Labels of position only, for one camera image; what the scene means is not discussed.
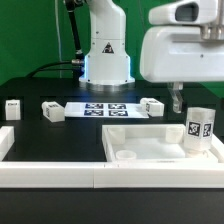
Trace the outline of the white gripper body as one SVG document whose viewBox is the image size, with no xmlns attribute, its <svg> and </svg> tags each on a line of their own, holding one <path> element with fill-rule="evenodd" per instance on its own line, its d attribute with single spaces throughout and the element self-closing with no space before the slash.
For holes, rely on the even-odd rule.
<svg viewBox="0 0 224 224">
<path fill-rule="evenodd" d="M 177 0 L 148 16 L 140 73 L 149 82 L 224 81 L 224 0 Z"/>
</svg>

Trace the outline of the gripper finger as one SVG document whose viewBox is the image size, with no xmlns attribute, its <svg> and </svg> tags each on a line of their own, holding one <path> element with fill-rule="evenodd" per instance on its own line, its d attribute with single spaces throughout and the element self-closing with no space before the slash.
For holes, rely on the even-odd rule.
<svg viewBox="0 0 224 224">
<path fill-rule="evenodd" d="M 183 90 L 183 83 L 182 82 L 169 83 L 168 90 L 173 100 L 173 111 L 175 113 L 181 113 L 183 105 L 183 98 L 181 95 L 181 91 Z"/>
</svg>

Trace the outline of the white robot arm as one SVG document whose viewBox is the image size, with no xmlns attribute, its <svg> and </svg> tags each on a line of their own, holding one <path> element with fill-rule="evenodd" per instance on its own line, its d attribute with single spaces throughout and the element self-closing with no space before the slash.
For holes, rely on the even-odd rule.
<svg viewBox="0 0 224 224">
<path fill-rule="evenodd" d="M 91 49 L 80 84 L 97 91 L 132 85 L 125 51 L 126 16 L 112 0 L 86 0 L 91 18 Z M 224 81 L 224 0 L 176 0 L 149 11 L 140 74 L 166 83 L 173 110 L 182 111 L 185 82 Z"/>
</svg>

